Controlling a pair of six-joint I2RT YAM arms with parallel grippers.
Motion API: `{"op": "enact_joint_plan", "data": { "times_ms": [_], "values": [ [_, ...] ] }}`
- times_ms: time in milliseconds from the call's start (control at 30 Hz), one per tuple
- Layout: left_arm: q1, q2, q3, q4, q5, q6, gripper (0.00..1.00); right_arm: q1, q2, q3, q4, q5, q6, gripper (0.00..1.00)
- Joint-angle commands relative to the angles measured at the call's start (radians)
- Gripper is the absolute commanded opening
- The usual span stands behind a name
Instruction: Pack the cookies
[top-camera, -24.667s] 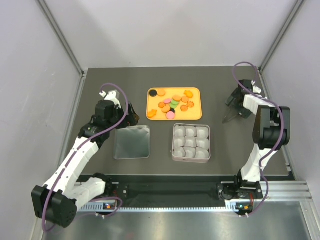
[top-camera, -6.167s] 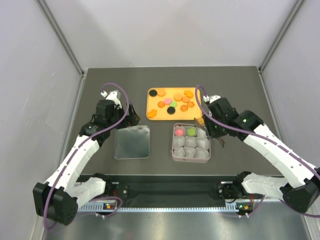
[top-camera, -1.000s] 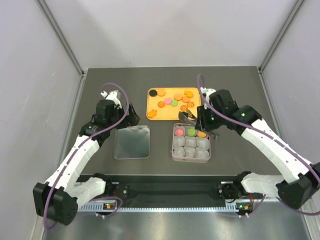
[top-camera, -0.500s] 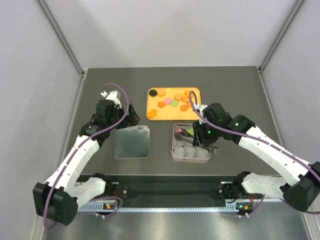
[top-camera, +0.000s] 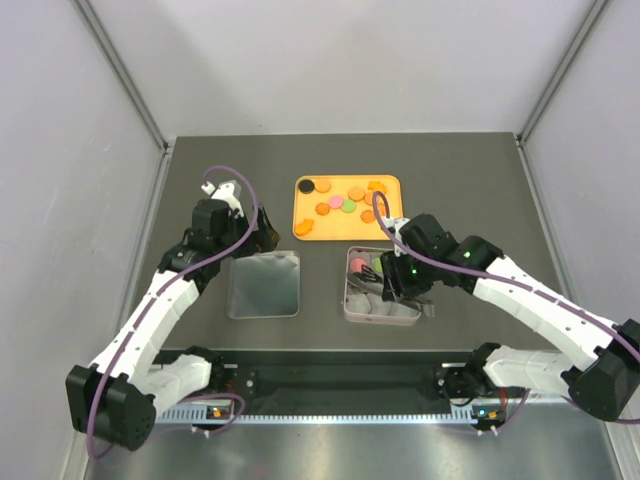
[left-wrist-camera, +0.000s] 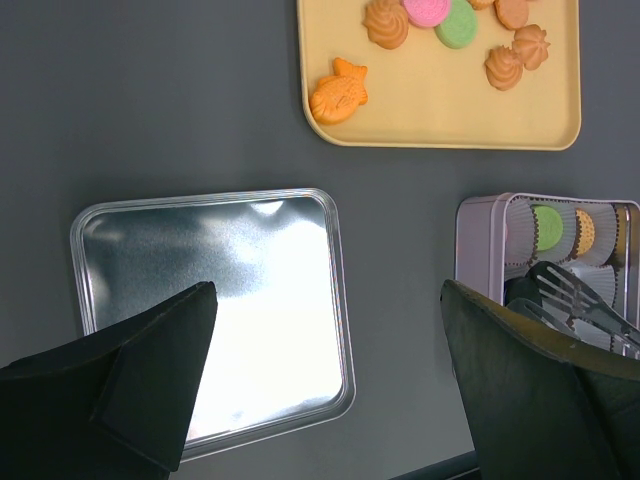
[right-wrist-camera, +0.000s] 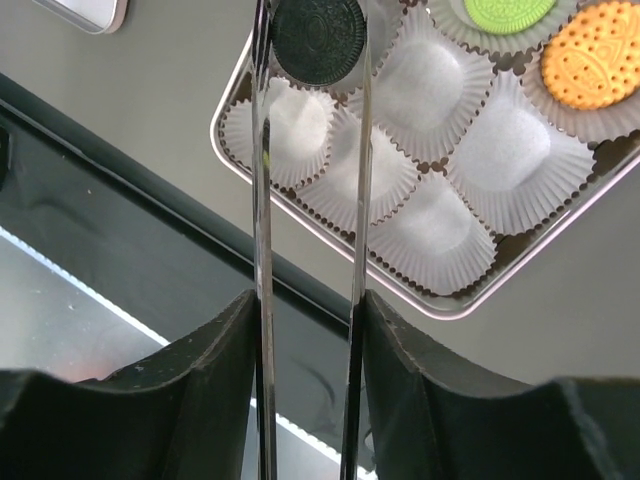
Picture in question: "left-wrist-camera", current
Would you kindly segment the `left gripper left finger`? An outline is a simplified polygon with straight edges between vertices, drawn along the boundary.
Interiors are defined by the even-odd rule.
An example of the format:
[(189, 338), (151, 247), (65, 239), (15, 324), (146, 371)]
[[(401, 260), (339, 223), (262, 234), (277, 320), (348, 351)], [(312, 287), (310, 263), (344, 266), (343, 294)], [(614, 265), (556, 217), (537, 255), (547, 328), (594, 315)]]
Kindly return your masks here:
[(200, 282), (1, 370), (4, 479), (166, 479), (178, 470), (217, 314)]

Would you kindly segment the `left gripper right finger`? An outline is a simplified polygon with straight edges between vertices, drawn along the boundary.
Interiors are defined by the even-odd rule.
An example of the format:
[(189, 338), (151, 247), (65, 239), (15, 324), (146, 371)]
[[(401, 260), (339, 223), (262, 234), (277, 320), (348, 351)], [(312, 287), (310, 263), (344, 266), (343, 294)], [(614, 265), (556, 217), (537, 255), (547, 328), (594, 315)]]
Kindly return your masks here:
[(440, 305), (483, 478), (638, 478), (638, 361), (454, 280)]

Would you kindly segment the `metal tongs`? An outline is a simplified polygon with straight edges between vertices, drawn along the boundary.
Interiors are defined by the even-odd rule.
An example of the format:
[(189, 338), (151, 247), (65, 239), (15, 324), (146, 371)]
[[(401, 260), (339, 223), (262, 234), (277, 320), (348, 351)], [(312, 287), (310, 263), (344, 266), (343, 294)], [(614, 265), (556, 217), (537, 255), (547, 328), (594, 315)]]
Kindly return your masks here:
[(505, 305), (509, 310), (589, 345), (639, 358), (639, 330), (571, 271), (541, 261), (519, 277), (537, 284), (543, 306), (517, 299)]

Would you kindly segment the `black sandwich cookie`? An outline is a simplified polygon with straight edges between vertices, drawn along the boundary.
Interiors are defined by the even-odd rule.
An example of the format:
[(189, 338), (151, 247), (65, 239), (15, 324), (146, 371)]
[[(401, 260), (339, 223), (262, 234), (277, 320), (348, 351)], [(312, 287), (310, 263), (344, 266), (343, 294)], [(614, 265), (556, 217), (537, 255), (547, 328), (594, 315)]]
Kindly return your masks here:
[(514, 300), (525, 299), (542, 307), (542, 297), (537, 284), (528, 277), (512, 278), (504, 284), (504, 305)]

